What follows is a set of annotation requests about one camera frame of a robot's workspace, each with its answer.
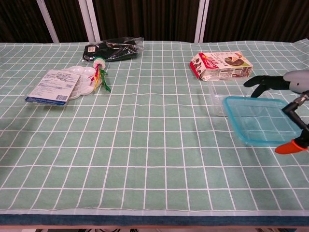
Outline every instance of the plastic bag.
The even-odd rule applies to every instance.
[[[144,38],[122,37],[85,46],[83,60],[102,57],[106,62],[135,58],[143,51]]]

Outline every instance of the green checkered tablecloth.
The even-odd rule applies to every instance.
[[[92,66],[84,46],[0,43],[0,213],[309,216],[308,152],[244,145],[189,67],[200,51],[241,51],[252,75],[285,74],[309,68],[309,40],[145,41],[138,58],[107,64],[111,94],[24,101],[48,69]],[[309,120],[306,105],[299,113]]]

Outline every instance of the cookie box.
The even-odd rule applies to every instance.
[[[253,70],[253,65],[240,51],[198,53],[191,60],[190,67],[202,81],[248,78]]]

